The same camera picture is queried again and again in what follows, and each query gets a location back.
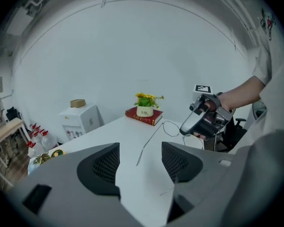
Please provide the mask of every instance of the cardboard box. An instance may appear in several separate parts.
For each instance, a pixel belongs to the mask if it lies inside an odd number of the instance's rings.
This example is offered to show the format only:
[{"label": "cardboard box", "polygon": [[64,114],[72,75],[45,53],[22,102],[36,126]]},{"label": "cardboard box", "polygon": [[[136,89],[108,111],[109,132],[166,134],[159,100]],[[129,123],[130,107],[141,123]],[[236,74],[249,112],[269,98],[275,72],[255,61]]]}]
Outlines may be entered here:
[{"label": "cardboard box", "polygon": [[71,101],[71,107],[72,108],[80,108],[80,107],[84,106],[85,104],[86,103],[85,103],[84,99],[76,99],[76,100]]}]

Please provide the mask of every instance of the wooden floor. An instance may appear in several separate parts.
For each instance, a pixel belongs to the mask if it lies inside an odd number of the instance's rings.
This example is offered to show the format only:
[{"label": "wooden floor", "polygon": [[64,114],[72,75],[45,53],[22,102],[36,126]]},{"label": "wooden floor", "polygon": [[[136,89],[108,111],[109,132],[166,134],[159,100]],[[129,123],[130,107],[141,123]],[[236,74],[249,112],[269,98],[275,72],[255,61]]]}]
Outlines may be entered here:
[{"label": "wooden floor", "polygon": [[[12,183],[15,184],[16,182],[20,181],[24,177],[27,176],[27,166],[29,163],[29,157],[27,156],[27,147],[24,140],[21,137],[16,138],[18,144],[18,151],[19,154],[15,155],[8,145],[7,152],[8,155],[11,157],[10,164],[8,168],[5,168],[4,165],[0,162],[0,172],[5,175],[5,177]],[[0,152],[0,156],[3,160],[5,160],[5,156],[3,155],[2,151]],[[4,192],[11,189],[6,182],[0,177],[0,189]]]}]

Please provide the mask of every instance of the white wall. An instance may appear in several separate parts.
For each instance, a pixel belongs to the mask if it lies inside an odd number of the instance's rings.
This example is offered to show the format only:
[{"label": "white wall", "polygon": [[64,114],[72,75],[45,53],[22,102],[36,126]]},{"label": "white wall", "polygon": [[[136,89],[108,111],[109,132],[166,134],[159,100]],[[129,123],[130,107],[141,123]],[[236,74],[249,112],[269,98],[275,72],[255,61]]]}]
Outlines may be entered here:
[{"label": "white wall", "polygon": [[[164,95],[164,117],[182,122],[194,84],[211,85],[217,93],[250,77],[246,54],[217,29],[219,20],[213,26],[187,10],[143,0],[109,0],[102,9],[77,1],[65,17],[67,12],[45,15],[44,23],[30,28],[15,53],[12,80],[26,123],[41,124],[61,142],[67,139],[57,114],[70,100],[97,104],[109,123],[133,106],[137,92]],[[249,108],[235,117],[246,118]]]},{"label": "white wall", "polygon": [[3,84],[3,92],[0,93],[0,97],[2,98],[2,102],[4,105],[4,112],[6,114],[6,110],[10,109],[13,106],[12,101],[12,93],[11,93],[11,64],[10,58],[6,55],[2,55],[0,57],[0,77],[2,77],[2,84]]}]

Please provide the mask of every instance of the white sleeve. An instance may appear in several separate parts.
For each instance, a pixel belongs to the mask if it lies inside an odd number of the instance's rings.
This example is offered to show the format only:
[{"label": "white sleeve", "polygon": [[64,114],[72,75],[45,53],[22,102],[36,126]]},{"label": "white sleeve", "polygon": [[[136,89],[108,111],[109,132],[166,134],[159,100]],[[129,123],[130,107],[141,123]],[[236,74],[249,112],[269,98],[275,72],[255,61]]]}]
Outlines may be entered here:
[{"label": "white sleeve", "polygon": [[267,85],[272,76],[271,67],[270,53],[262,44],[260,44],[259,56],[252,75],[256,76],[264,85]]},{"label": "white sleeve", "polygon": [[3,106],[3,103],[2,103],[1,98],[0,98],[0,110],[1,110],[1,112],[2,112],[2,110],[4,110],[4,106]]}]

